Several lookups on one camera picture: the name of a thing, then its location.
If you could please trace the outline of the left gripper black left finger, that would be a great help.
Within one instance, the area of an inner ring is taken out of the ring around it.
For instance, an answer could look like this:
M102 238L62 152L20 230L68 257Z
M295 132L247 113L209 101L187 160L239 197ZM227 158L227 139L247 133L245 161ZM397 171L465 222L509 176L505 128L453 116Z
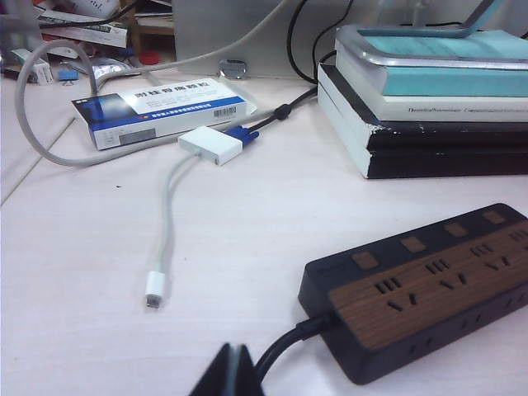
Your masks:
M233 348L229 343L223 344L205 370L205 373L189 393L190 396L214 396L221 395L224 392L232 352Z

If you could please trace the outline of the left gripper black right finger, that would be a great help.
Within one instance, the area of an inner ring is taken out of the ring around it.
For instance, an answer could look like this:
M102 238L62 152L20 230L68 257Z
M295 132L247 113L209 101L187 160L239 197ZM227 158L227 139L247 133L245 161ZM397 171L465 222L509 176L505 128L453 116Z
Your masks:
M264 396L257 371L245 345L240 345L235 353L234 394L236 396Z

